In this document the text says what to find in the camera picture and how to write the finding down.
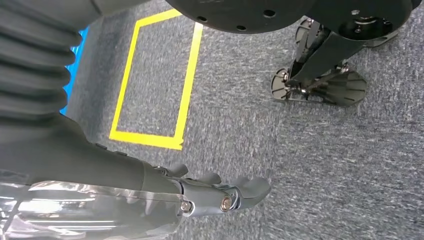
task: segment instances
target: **gray carpet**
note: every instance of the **gray carpet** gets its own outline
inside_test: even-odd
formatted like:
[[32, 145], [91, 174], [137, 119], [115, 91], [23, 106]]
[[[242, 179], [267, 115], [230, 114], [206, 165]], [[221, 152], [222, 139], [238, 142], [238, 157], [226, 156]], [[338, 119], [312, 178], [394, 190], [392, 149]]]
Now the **gray carpet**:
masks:
[[[154, 0], [95, 22], [68, 115], [89, 140], [197, 178], [268, 178], [253, 209], [187, 219], [172, 240], [424, 239], [424, 6], [388, 44], [349, 60], [369, 81], [360, 104], [272, 101], [276, 70], [295, 52], [297, 25], [237, 35], [205, 27], [183, 150], [108, 139], [136, 20], [169, 10]], [[171, 136], [194, 23], [143, 27], [118, 129]]]

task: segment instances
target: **black circular plate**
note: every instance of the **black circular plate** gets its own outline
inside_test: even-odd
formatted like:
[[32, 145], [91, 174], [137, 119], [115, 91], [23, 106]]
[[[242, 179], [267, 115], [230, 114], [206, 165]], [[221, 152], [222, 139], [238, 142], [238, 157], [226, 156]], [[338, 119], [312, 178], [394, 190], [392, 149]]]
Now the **black circular plate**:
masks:
[[257, 34], [285, 28], [316, 0], [166, 0], [185, 16], [224, 32]]

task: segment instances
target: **metal screw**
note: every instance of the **metal screw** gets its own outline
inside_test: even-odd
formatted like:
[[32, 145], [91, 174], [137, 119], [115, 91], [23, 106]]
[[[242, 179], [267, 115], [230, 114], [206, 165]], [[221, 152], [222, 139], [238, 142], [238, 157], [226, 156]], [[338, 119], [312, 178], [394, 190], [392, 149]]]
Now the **metal screw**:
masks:
[[229, 196], [225, 196], [221, 202], [221, 211], [228, 212], [231, 208], [231, 198]]
[[307, 24], [310, 26], [312, 26], [312, 24], [314, 23], [314, 20], [312, 18], [308, 18], [307, 19]]
[[183, 201], [181, 203], [181, 210], [183, 210], [184, 212], [188, 212], [190, 211], [190, 209], [192, 209], [192, 204], [188, 201]]
[[281, 79], [283, 83], [287, 82], [287, 80], [289, 80], [289, 74], [287, 72], [282, 72]]

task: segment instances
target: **transparent plastic cover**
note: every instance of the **transparent plastic cover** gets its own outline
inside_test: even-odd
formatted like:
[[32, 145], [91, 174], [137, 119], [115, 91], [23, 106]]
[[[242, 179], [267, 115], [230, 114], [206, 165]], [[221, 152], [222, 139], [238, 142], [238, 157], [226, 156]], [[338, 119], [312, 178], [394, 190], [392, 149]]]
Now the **transparent plastic cover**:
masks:
[[160, 240], [182, 221], [179, 194], [71, 182], [0, 182], [0, 239]]

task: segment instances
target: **yellow tape rectangle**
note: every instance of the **yellow tape rectangle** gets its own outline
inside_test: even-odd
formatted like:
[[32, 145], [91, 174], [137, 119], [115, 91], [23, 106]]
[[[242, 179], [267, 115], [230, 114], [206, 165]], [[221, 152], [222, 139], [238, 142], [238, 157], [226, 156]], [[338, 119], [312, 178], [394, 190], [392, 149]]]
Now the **yellow tape rectangle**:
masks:
[[198, 61], [200, 43], [202, 40], [203, 25], [196, 23], [194, 25], [193, 37], [191, 41], [190, 54], [188, 57], [187, 71], [185, 74], [184, 87], [182, 89], [182, 97], [179, 105], [178, 118], [174, 136], [161, 136], [153, 134], [143, 134], [134, 132], [118, 131], [118, 122], [124, 103], [124, 96], [128, 85], [131, 65], [133, 62], [134, 52], [136, 50], [137, 39], [141, 27], [162, 22], [171, 18], [181, 16], [181, 13], [175, 9], [164, 11], [153, 16], [142, 18], [135, 23], [134, 33], [132, 34], [131, 44], [129, 46], [128, 58], [126, 60], [125, 70], [123, 73], [122, 84], [119, 91], [119, 97], [116, 104], [115, 114], [113, 116], [112, 126], [110, 129], [109, 138], [111, 140], [143, 144], [148, 146], [182, 150], [183, 135], [186, 128], [186, 121], [189, 112], [190, 96], [192, 94], [193, 80], [195, 78], [196, 64]]

